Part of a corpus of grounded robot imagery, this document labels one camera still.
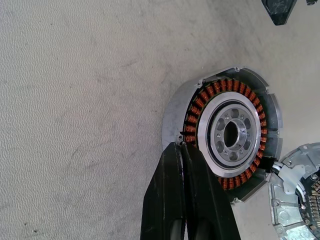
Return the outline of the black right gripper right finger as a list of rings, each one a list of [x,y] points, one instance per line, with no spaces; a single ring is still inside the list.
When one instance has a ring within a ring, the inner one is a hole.
[[[241,240],[227,194],[189,143],[183,144],[183,185],[188,240]]]

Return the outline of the silver motor lid circuit board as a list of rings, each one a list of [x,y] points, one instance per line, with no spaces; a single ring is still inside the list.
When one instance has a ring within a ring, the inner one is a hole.
[[[268,193],[280,240],[320,240],[320,142],[301,145],[276,160]]]

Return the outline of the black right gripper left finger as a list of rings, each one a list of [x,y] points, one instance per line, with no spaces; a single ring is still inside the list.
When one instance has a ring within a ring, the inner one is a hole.
[[[184,240],[182,170],[181,148],[172,142],[162,152],[143,198],[140,240]]]

